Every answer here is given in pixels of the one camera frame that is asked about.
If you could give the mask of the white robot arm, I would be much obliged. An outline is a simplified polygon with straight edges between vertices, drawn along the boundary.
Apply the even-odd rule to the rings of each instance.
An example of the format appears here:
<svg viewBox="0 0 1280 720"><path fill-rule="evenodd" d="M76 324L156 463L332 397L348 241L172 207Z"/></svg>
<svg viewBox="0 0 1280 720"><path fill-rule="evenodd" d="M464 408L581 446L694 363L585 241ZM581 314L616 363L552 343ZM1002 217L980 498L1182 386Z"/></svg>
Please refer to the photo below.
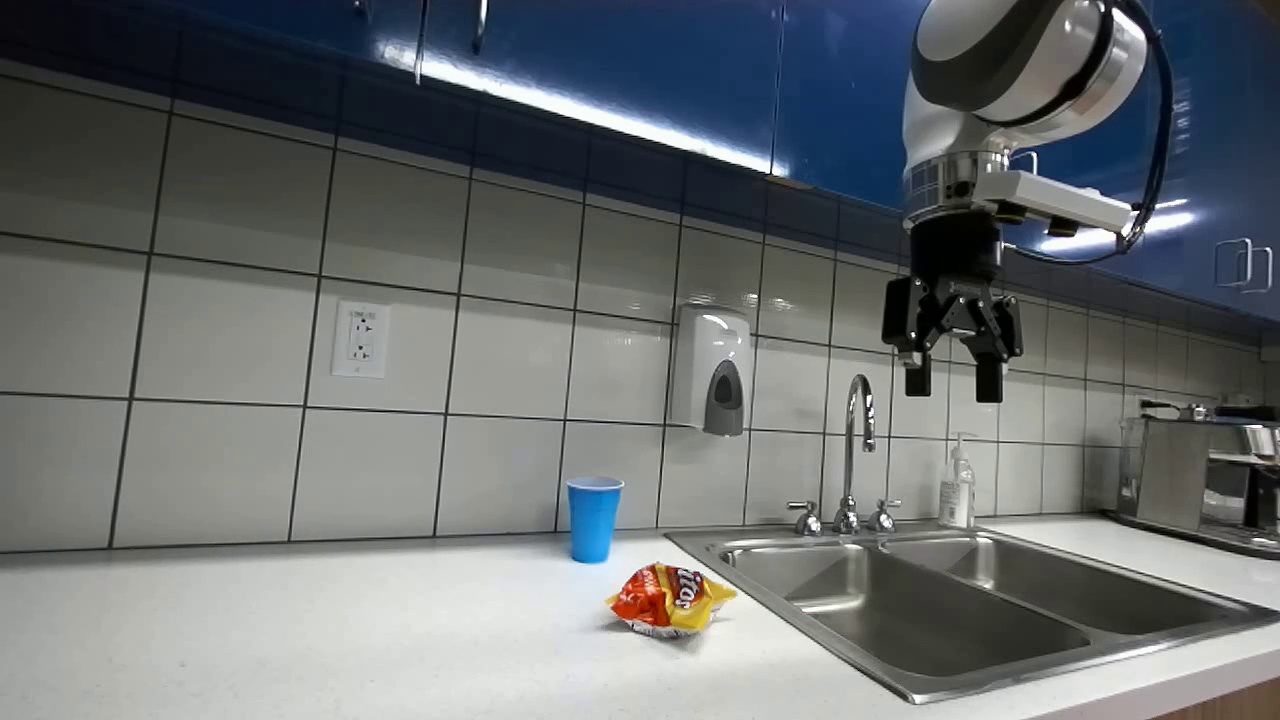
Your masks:
<svg viewBox="0 0 1280 720"><path fill-rule="evenodd" d="M1011 164L1114 115L1145 69L1161 76L1161 120L1135 199ZM1000 405L1022 354L1020 303L994 294L1002 223L1095 230L1114 255L1132 253L1165 190L1166 138L1170 64L1138 0L929 0L904 89L908 274L884 288L878 319L904 391L932 391L932 343L956 335L977 359L977 400Z"/></svg>

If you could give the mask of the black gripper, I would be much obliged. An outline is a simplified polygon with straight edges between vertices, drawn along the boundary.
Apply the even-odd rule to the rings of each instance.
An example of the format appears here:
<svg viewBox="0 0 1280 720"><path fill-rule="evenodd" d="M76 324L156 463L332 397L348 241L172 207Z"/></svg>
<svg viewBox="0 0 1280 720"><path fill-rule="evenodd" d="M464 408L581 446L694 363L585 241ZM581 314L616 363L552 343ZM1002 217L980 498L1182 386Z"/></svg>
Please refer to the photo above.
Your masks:
<svg viewBox="0 0 1280 720"><path fill-rule="evenodd" d="M904 397L932 397L932 343L959 335L977 359L977 400L1002 400L1002 363L1022 354L1020 307L994 294L1000 230L993 212L908 230L911 270L884 288L878 339L904 359Z"/></svg>

